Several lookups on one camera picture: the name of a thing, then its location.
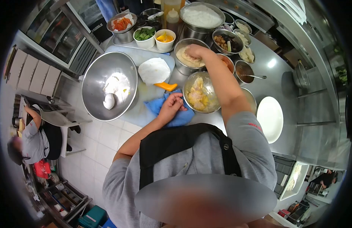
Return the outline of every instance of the paper cup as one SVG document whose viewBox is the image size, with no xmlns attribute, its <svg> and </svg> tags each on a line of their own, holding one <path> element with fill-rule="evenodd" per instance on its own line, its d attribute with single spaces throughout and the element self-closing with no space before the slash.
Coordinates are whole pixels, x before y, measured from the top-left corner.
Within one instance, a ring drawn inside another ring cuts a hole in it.
<svg viewBox="0 0 352 228">
<path fill-rule="evenodd" d="M 168 42 L 168 43 L 162 43 L 158 40 L 156 40 L 157 37 L 161 36 L 162 34 L 164 34 L 164 32 L 166 32 L 166 35 L 170 35 L 173 37 L 173 40 L 171 42 Z M 155 33 L 155 36 L 154 36 L 154 39 L 155 39 L 155 43 L 157 45 L 157 48 L 160 50 L 160 51 L 169 51 L 172 49 L 172 45 L 176 39 L 176 34 L 171 31 L 171 30 L 168 30 L 168 29 L 161 29 L 159 31 L 157 31 Z"/>
<path fill-rule="evenodd" d="M 138 31 L 138 30 L 140 30 L 142 28 L 151 29 L 153 27 L 151 27 L 151 26 L 143 26 L 143 27 L 140 27 L 139 29 L 137 29 L 136 31 Z M 155 40 L 154 36 L 155 35 L 153 35 L 151 38 L 149 38 L 147 40 L 139 41 L 139 40 L 136 40 L 135 38 L 134 38 L 134 40 L 137 42 L 138 48 L 151 49 L 154 46 L 154 40 Z"/>
</svg>

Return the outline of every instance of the blue towel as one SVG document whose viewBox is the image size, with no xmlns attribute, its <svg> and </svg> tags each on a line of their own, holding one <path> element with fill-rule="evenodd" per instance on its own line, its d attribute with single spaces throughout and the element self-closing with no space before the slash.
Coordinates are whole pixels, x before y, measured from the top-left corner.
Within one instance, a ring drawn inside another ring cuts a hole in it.
<svg viewBox="0 0 352 228">
<path fill-rule="evenodd" d="M 113 0 L 96 0 L 96 3 L 103 15 L 106 23 L 117 14 Z"/>
<path fill-rule="evenodd" d="M 181 89 L 176 89 L 171 93 L 181 93 Z M 165 93 L 162 98 L 157 98 L 151 101 L 145 101 L 144 104 L 153 114 L 158 116 L 158 114 L 161 111 L 161 107 L 163 103 L 166 101 L 166 99 L 169 97 L 171 93 Z M 171 120 L 166 125 L 166 127 L 183 126 L 189 123 L 192 117 L 195 115 L 194 111 L 186 104 L 185 99 L 184 98 L 182 99 L 183 99 L 183 105 L 185 106 L 185 108 L 187 108 L 187 111 L 177 111 L 173 120 Z"/>
</svg>

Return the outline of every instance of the white plate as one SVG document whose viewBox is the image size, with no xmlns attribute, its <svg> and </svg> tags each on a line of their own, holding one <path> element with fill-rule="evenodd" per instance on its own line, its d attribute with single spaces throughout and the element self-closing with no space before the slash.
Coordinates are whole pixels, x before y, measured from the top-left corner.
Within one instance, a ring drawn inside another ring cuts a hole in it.
<svg viewBox="0 0 352 228">
<path fill-rule="evenodd" d="M 268 143 L 274 143 L 282 132 L 283 113 L 280 104 L 273 97 L 265 97 L 259 103 L 257 120 Z"/>
</svg>

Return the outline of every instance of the white tile floor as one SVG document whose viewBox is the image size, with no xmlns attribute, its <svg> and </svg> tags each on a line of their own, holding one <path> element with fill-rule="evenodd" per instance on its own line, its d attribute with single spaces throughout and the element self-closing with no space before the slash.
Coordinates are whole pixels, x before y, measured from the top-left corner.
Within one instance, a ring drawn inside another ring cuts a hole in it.
<svg viewBox="0 0 352 228">
<path fill-rule="evenodd" d="M 71 140 L 82 145 L 86 151 L 60 157 L 60 171 L 71 185 L 91 197 L 94 204 L 104 208 L 102 186 L 105 175 L 118 149 L 141 127 L 120 119 L 101 122 L 92 118 L 82 103 L 81 83 L 67 80 L 60 98 L 75 108 L 76 116 L 92 119 L 91 123 L 80 125 L 80 134 L 69 132 Z"/>
</svg>

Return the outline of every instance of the orange knife handle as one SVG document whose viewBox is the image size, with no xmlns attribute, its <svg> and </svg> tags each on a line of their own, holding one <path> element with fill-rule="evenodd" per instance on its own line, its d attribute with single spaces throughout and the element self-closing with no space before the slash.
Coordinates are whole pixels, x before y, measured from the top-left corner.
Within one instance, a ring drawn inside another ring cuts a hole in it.
<svg viewBox="0 0 352 228">
<path fill-rule="evenodd" d="M 155 86 L 158 86 L 162 89 L 165 89 L 167 91 L 173 91 L 174 89 L 176 89 L 177 87 L 177 84 L 173 84 L 173 85 L 170 85 L 168 83 L 165 83 L 165 82 L 161 82 L 161 83 L 156 83 Z"/>
</svg>

